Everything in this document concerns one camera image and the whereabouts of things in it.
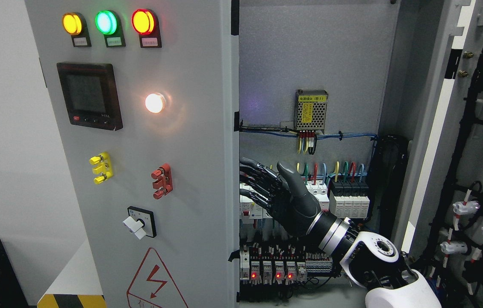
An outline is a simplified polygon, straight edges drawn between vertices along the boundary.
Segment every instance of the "label sticker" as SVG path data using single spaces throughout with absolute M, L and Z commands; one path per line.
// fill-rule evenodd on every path
M 327 95 L 299 95 L 298 96 L 298 102 L 299 103 L 304 103 L 304 102 L 326 102 L 327 101 Z
M 75 37 L 75 38 L 72 39 L 72 41 L 74 42 L 75 46 L 87 46 L 88 45 L 88 41 L 86 40 L 85 37 Z
M 122 39 L 120 37 L 107 37 L 106 43 L 109 46 L 121 46 L 122 45 Z
M 188 308 L 168 268 L 154 248 L 148 248 L 126 296 L 130 308 Z
M 157 47 L 158 39 L 156 37 L 142 37 L 141 45 L 143 47 Z
M 312 113 L 314 113 L 313 103 L 302 103 L 302 123 L 312 122 Z

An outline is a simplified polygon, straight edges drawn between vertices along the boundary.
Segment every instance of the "humanoid robot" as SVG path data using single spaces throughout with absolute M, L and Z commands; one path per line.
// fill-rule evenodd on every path
M 390 240 L 322 212 L 292 166 L 278 162 L 277 169 L 240 158 L 240 181 L 255 190 L 240 189 L 240 195 L 267 210 L 291 236 L 304 236 L 340 263 L 355 284 L 369 290 L 367 308 L 441 307 L 423 275 L 408 267 Z

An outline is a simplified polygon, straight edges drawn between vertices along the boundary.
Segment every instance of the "electrical warning sign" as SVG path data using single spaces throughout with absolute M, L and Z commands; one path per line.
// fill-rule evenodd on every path
M 126 293 L 130 308 L 188 308 L 154 248 L 148 248 Z
M 302 123 L 311 123 L 312 114 L 314 113 L 313 103 L 303 103 L 302 104 Z

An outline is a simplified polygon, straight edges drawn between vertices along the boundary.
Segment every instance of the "robotic finger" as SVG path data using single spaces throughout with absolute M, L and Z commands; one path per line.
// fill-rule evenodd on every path
M 247 189 L 240 189 L 240 195 L 244 195 L 245 197 L 248 197 L 249 199 L 253 200 L 257 205 L 259 205 L 265 210 L 270 209 L 267 199 L 265 199 L 264 197 L 262 197 L 261 195 L 253 191 L 250 191 Z

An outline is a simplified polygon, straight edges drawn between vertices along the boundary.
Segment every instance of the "yellow indicator light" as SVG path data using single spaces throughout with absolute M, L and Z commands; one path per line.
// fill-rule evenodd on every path
M 133 12 L 132 25 L 140 35 L 149 35 L 154 31 L 154 16 L 147 9 L 138 9 Z
M 74 12 L 63 15 L 63 28 L 70 35 L 79 35 L 82 31 L 82 20 Z
M 165 98 L 160 93 L 152 93 L 146 96 L 144 100 L 144 105 L 146 109 L 151 113 L 159 113 L 164 109 L 165 106 Z

